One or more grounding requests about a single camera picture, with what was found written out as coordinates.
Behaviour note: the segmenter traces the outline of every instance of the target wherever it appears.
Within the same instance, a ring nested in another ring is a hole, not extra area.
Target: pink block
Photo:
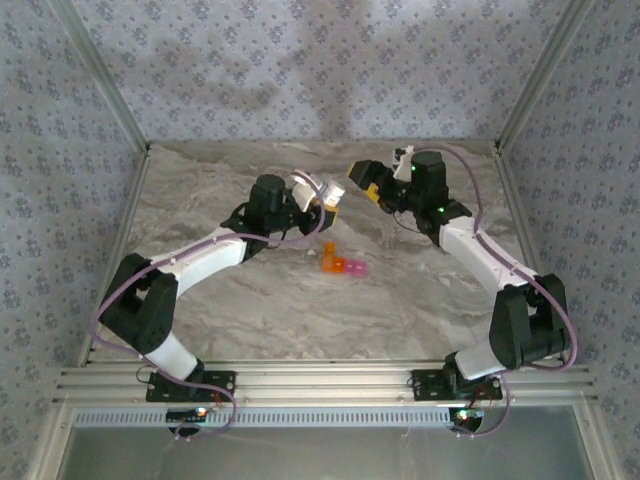
[[[354,260],[352,258],[345,258],[344,273],[348,273],[349,275],[355,275],[356,277],[366,277],[367,262],[363,260]]]

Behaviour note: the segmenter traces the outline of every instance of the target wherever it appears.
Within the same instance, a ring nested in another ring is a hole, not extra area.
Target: orange block
[[[333,257],[336,254],[336,244],[333,242],[326,242],[324,244],[324,256]]]
[[[335,257],[333,259],[333,273],[344,273],[344,258],[343,257]]]
[[[326,255],[322,257],[322,270],[333,273],[333,257]]]

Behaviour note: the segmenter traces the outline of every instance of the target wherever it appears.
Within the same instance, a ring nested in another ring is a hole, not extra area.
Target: aluminum frame
[[[79,410],[126,407],[134,412],[155,412],[159,407],[193,404],[148,404],[146,385],[135,378],[141,364],[119,362],[92,364],[87,368],[61,371],[54,408],[45,422],[36,450],[30,480],[57,478],[76,414]],[[350,361],[227,361],[209,362],[210,370],[238,372],[236,398],[243,407],[376,407],[392,410],[424,407],[464,406],[456,401],[414,402],[408,379],[417,368],[440,368],[442,362],[423,360]],[[140,372],[142,380],[150,369]],[[592,376],[585,366],[564,372],[523,369],[505,375],[513,408],[570,406],[579,426],[589,463],[596,480],[623,479],[597,402]],[[504,400],[494,406],[504,405]]]
[[[593,4],[594,0],[568,0],[498,135],[500,153],[509,152],[527,124],[536,103],[545,92],[551,76],[556,72],[564,54],[573,43],[578,29]]]
[[[98,47],[93,43],[73,2],[71,0],[50,0],[49,4],[67,31],[69,39],[82,57],[86,69],[93,77],[93,81],[102,92],[102,96],[111,107],[127,137],[138,151],[145,150],[147,139],[116,85],[109,67],[100,55]]]

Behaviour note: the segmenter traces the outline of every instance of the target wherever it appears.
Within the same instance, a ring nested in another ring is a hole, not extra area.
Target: glass panel
[[[499,415],[492,411],[487,424]],[[591,479],[570,407],[513,408],[495,435],[444,429],[235,429],[186,444],[165,429],[75,429],[61,480]]]

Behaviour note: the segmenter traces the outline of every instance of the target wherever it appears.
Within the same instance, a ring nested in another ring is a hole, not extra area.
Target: enclosure wall
[[[595,2],[507,153],[630,478],[640,477],[639,51],[638,3]]]
[[[22,478],[75,360],[139,152],[46,2],[6,0],[0,50],[0,478]]]
[[[564,0],[75,1],[145,135],[495,138]]]

